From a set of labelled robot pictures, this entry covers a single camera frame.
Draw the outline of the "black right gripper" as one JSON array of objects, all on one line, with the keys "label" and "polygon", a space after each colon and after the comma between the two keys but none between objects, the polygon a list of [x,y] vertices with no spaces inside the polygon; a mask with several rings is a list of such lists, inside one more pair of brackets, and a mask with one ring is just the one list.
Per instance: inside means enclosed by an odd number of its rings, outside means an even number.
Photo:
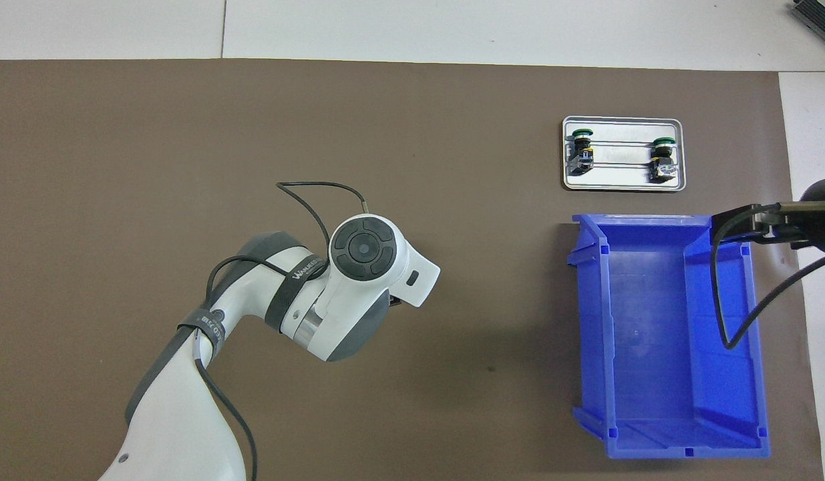
[{"label": "black right gripper", "polygon": [[[802,202],[825,202],[825,178],[813,183],[800,197]],[[825,211],[794,217],[777,204],[746,204],[711,217],[711,241],[725,243],[806,243],[825,253]]]}]

